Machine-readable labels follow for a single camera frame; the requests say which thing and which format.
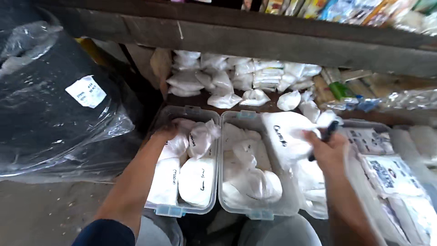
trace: plastic-wrapped black bundle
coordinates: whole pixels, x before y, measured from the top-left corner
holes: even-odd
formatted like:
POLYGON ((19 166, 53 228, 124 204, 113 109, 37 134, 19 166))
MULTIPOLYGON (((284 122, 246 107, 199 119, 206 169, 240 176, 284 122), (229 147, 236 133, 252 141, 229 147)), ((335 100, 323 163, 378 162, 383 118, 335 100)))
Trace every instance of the plastic-wrapped black bundle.
POLYGON ((65 168, 95 179, 102 179, 97 172, 119 173, 141 140, 138 133, 110 139, 135 128, 120 88, 53 16, 23 23, 17 13, 38 15, 15 7, 0 7, 0 29, 9 34, 0 36, 0 176, 39 170, 62 177, 65 168))

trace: forearm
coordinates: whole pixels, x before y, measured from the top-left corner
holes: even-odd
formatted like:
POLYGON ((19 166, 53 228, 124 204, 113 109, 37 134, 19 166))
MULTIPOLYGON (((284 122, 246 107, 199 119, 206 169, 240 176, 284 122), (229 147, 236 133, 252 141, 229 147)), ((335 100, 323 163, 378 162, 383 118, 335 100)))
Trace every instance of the forearm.
POLYGON ((141 212, 152 185, 155 165, 165 140, 151 138, 120 175, 95 219, 113 219, 130 227, 138 235, 141 212))
POLYGON ((345 176, 326 179, 326 196, 336 245, 377 245, 361 204, 345 176))

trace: white plastic bag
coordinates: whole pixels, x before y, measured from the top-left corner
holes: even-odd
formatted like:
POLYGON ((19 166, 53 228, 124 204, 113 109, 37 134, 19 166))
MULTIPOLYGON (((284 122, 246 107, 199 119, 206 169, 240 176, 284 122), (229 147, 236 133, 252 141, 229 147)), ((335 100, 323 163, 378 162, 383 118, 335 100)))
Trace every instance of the white plastic bag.
POLYGON ((227 63, 231 66, 235 66, 238 64, 243 64, 243 63, 247 63, 251 60, 252 58, 249 57, 239 57, 239 56, 233 56, 228 58, 227 63))
POLYGON ((165 143, 158 161, 162 159, 181 157, 187 150, 188 145, 189 143, 187 136, 184 133, 179 133, 172 140, 168 140, 165 143))
POLYGON ((320 109, 314 101, 302 102, 299 105, 299 110, 311 122, 316 123, 320 115, 320 109))
POLYGON ((252 139, 246 139, 233 145, 232 151, 240 161, 243 169, 253 169, 257 166, 255 152, 258 149, 258 142, 252 139))
POLYGON ((196 207, 209 204, 214 181, 212 158, 190 158, 180 169, 179 194, 187 203, 196 207))
POLYGON ((261 106, 270 101, 270 98, 260 89, 245 91, 240 105, 261 106))
POLYGON ((297 90, 303 90, 306 88, 310 88, 314 85, 314 82, 312 80, 305 80, 305 81, 298 81, 295 84, 292 84, 290 86, 290 89, 297 91, 297 90))
POLYGON ((408 131, 419 153, 437 162, 437 134, 434 129, 429 126, 412 126, 408 131))
POLYGON ((208 74, 196 71, 195 76, 197 80, 205 86, 205 90, 212 92, 215 89, 215 84, 212 83, 212 78, 208 74))
POLYGON ((318 75, 322 71, 322 67, 319 65, 305 64, 305 68, 302 72, 302 76, 313 77, 318 75))
POLYGON ((235 74, 241 75, 241 74, 247 74, 247 73, 253 73, 255 72, 255 65, 253 61, 248 61, 246 63, 241 63, 238 65, 235 65, 235 74))
POLYGON ((312 130, 320 137, 316 125, 305 116, 294 112, 262 113, 261 119, 281 167, 288 171, 312 151, 302 130, 312 130))
POLYGON ((186 51, 186 50, 174 50, 174 52, 181 57, 184 57, 185 59, 192 59, 195 60, 200 57, 200 52, 195 51, 186 51))
POLYGON ((223 151, 232 150, 235 143, 248 139, 246 132, 232 124, 223 124, 223 151))
POLYGON ((295 109, 300 103, 301 95, 298 91, 288 92, 279 97, 277 107, 284 111, 295 109))
POLYGON ((335 121, 337 118, 337 115, 334 113, 334 111, 328 109, 320 114, 318 117, 316 124, 318 128, 328 128, 329 125, 335 121))
POLYGON ((284 92, 290 85, 296 83, 297 81, 297 77, 295 77, 294 75, 291 74, 284 74, 280 81, 279 84, 276 86, 276 89, 279 93, 284 92))
POLYGON ((170 86, 170 88, 168 88, 168 93, 176 95, 178 97, 192 97, 192 96, 200 95, 199 90, 186 91, 186 90, 179 89, 178 87, 175 87, 175 86, 170 86))
POLYGON ((295 62, 284 62, 284 72, 286 74, 291 74, 296 78, 303 76, 303 70, 305 69, 305 64, 295 63, 295 62))
POLYGON ((229 182, 242 195, 249 197, 249 204, 274 203, 282 197, 279 178, 270 171, 248 169, 229 182))
POLYGON ((235 75, 232 84, 235 89, 248 91, 252 89, 253 73, 235 75))
POLYGON ((264 68, 256 71, 253 74, 253 79, 255 81, 266 80, 266 79, 281 79, 284 75, 284 70, 278 68, 264 68))
POLYGON ((180 71, 167 79, 167 83, 184 91, 198 91, 205 88, 197 80, 195 70, 180 71))
POLYGON ((230 109, 241 100, 241 97, 235 94, 227 94, 225 96, 212 95, 208 98, 207 104, 219 109, 230 109))
POLYGON ((226 58, 227 56, 224 55, 203 53, 200 57, 200 66, 202 69, 210 67, 216 70, 224 70, 227 66, 226 58))
POLYGON ((177 205, 179 158, 158 161, 147 201, 154 204, 177 205))
POLYGON ((198 59, 185 58, 183 56, 175 56, 172 66, 176 70, 192 70, 199 69, 200 62, 198 59))
POLYGON ((220 126, 211 119, 207 123, 197 122, 188 135, 187 149, 190 158, 200 159, 207 152, 212 142, 220 137, 220 126))
POLYGON ((283 68, 284 64, 281 61, 273 61, 273 60, 260 60, 253 62, 255 71, 264 69, 264 68, 283 68))
POLYGON ((212 83, 216 86, 212 90, 213 95, 225 96, 234 93, 234 87, 225 71, 217 71, 212 76, 212 83))

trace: handwritten label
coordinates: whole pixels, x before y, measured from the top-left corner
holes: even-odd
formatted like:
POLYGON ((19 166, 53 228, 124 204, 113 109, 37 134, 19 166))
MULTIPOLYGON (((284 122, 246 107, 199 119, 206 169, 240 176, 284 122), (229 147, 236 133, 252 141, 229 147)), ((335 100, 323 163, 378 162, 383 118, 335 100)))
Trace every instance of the handwritten label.
POLYGON ((92 75, 85 76, 71 86, 65 88, 78 103, 84 107, 96 108, 106 97, 106 93, 100 88, 92 75))

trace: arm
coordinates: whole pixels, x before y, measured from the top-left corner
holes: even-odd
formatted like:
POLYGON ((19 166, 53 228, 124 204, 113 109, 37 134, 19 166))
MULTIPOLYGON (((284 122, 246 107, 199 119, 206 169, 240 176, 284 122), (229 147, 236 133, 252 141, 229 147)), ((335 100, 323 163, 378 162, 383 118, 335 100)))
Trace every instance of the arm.
POLYGON ((141 212, 152 185, 155 165, 165 143, 176 134, 177 130, 172 126, 152 135, 120 175, 94 219, 116 220, 138 236, 141 212))
POLYGON ((377 241, 360 202, 344 173, 346 139, 333 134, 323 143, 313 132, 305 132, 314 146, 314 156, 325 176, 329 223, 336 245, 375 246, 377 241))

